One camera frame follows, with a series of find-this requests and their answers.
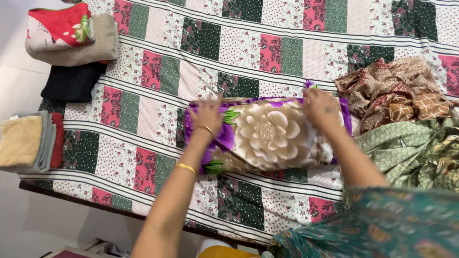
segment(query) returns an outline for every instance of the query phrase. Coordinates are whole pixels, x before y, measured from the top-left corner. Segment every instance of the brown printed fabric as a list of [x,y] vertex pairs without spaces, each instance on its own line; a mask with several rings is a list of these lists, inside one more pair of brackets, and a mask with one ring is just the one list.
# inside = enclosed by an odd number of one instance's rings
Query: brown printed fabric
[[380,58],[335,84],[349,111],[361,119],[361,133],[388,123],[453,117],[459,104],[443,95],[430,67],[417,57],[388,64]]

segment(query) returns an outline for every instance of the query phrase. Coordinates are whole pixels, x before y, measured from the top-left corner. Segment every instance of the floral bedsheet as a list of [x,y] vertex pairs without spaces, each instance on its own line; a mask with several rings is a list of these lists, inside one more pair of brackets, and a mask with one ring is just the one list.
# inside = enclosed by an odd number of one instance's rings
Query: floral bedsheet
[[[147,215],[183,151],[189,101],[297,97],[383,57],[427,61],[459,95],[459,0],[87,0],[113,14],[119,57],[91,103],[44,100],[64,115],[61,168],[21,176],[40,187]],[[266,245],[342,201],[338,166],[205,175],[185,226]]]

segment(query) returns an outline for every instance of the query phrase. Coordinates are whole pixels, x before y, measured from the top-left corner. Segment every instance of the gold bangle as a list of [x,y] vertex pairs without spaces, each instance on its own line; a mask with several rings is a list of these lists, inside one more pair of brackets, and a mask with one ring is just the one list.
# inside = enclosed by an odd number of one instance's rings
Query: gold bangle
[[196,175],[198,175],[198,173],[196,172],[196,170],[190,166],[187,166],[187,165],[184,165],[182,163],[177,163],[176,164],[177,167],[181,167],[181,168],[185,168],[185,169],[188,169],[190,170],[191,172],[195,173]]
[[207,131],[209,131],[210,135],[212,135],[212,138],[215,138],[215,136],[213,136],[212,131],[211,131],[207,126],[205,126],[205,125],[199,125],[198,127],[202,127],[202,128],[204,128],[204,129],[206,129]]

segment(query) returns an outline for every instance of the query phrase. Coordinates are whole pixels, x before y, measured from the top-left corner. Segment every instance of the pink floral patch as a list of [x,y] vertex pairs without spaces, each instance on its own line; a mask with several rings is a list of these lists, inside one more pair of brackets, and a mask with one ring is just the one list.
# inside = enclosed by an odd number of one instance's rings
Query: pink floral patch
[[137,147],[134,189],[155,193],[156,153]]
[[332,216],[335,214],[333,201],[309,197],[309,214],[313,223]]
[[261,34],[260,70],[280,73],[281,37]]
[[303,29],[323,31],[325,0],[304,0]]
[[442,67],[446,70],[446,90],[448,94],[459,96],[459,58],[454,56],[438,56]]
[[140,85],[159,90],[162,55],[144,50]]
[[129,33],[129,24],[131,22],[132,3],[124,0],[115,0],[113,17],[118,23],[118,33],[127,35]]
[[112,194],[104,190],[93,187],[91,201],[94,203],[112,207]]
[[119,127],[121,113],[121,91],[104,86],[101,123]]

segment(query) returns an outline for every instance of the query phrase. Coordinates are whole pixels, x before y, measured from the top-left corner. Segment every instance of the red towel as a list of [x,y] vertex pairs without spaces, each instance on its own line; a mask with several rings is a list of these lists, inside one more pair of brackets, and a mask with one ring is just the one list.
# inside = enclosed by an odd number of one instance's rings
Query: red towel
[[62,163],[64,145],[64,126],[62,125],[62,114],[51,113],[53,124],[56,125],[56,141],[54,143],[53,155],[51,156],[51,168],[58,168]]

